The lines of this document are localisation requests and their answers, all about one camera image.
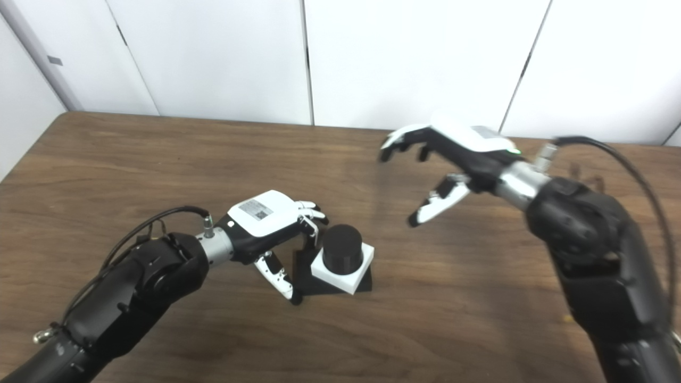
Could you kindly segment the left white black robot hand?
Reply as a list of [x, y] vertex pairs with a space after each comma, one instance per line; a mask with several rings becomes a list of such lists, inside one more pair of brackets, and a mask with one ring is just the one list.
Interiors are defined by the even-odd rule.
[[317, 244], [319, 226], [330, 220], [312, 201], [295, 201], [277, 190], [269, 190], [232, 206], [217, 221], [228, 240], [229, 260], [255, 265], [260, 274], [292, 305], [302, 302], [290, 275], [275, 254], [275, 247], [306, 237], [305, 247]]

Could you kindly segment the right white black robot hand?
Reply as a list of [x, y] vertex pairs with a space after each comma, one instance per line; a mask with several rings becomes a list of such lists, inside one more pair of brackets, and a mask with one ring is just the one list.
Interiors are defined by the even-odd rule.
[[521, 160], [515, 143], [490, 128], [432, 120], [390, 132], [381, 145], [379, 161], [388, 162], [394, 151], [404, 152], [414, 145], [421, 145], [418, 162], [436, 153], [461, 172], [446, 174], [407, 218], [412, 228], [433, 220], [470, 193], [493, 193], [503, 170]]

